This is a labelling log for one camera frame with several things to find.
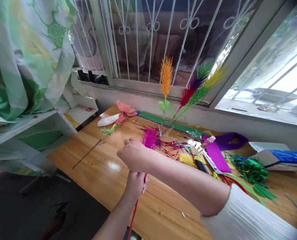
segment glass window pane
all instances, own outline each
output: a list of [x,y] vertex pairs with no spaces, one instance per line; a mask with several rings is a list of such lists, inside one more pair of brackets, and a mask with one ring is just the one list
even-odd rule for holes
[[174,85],[181,87],[195,63],[224,61],[260,2],[222,1],[216,11],[219,0],[103,1],[108,6],[104,18],[112,21],[107,39],[114,49],[114,77],[158,83],[167,56],[177,70]]
[[218,107],[297,121],[297,6],[219,102]]
[[73,42],[76,57],[82,68],[104,74],[90,1],[75,0],[74,2],[79,15],[77,23],[69,31],[69,36]]

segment wall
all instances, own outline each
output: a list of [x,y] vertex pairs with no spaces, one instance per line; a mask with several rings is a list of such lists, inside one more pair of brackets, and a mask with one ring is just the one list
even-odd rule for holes
[[[161,101],[160,98],[116,89],[99,88],[87,84],[82,85],[90,97],[97,99],[100,113],[120,100],[139,111],[162,115],[157,103]],[[177,110],[179,103],[173,102],[173,105],[174,109]],[[291,150],[297,151],[297,126],[294,125],[242,115],[205,111],[199,106],[189,109],[185,116],[186,120],[181,118],[180,121],[222,133],[237,132],[247,137],[249,141],[285,143]]]

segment table surface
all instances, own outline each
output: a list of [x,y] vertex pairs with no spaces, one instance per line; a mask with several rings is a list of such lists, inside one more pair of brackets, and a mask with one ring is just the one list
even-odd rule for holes
[[[112,106],[101,117],[109,117],[119,112],[116,106]],[[97,145],[88,153],[103,137],[103,132],[101,132],[103,127],[97,126],[101,117],[88,124],[48,155],[48,159],[111,211],[124,192],[129,172],[116,152],[124,147],[124,139],[131,136],[141,139],[142,130],[138,129],[141,124],[146,126],[156,126],[156,124],[137,116],[131,117],[140,124],[127,121],[113,134],[105,137],[103,140],[107,141],[105,144]],[[173,130],[168,138],[174,139],[179,136],[187,135]],[[244,157],[254,154],[249,144],[229,152]],[[83,157],[84,159],[72,169]],[[237,170],[233,170],[233,173],[239,175]],[[268,181],[268,185],[275,188],[269,191],[278,199],[273,202],[262,198],[263,201],[270,210],[297,228],[297,209],[285,195],[288,193],[297,202],[297,172],[271,172]],[[147,191],[140,197],[133,230],[145,240],[211,239],[199,216],[198,210],[185,198],[155,177],[150,176]]]

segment glue bottle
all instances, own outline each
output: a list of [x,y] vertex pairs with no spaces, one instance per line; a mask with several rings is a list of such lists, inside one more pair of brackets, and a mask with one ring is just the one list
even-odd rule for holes
[[206,147],[208,147],[209,145],[211,145],[213,142],[215,141],[215,137],[214,136],[210,136],[207,140],[205,140],[201,147],[202,149],[206,149]]

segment hand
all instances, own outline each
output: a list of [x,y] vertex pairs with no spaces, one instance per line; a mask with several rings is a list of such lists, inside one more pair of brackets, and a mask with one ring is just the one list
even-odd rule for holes
[[139,199],[141,193],[146,191],[148,186],[149,175],[143,172],[129,172],[128,181],[124,190],[124,196],[131,201],[136,202]]
[[150,162],[158,159],[160,153],[145,147],[134,137],[124,140],[125,147],[117,155],[134,172],[148,172]]

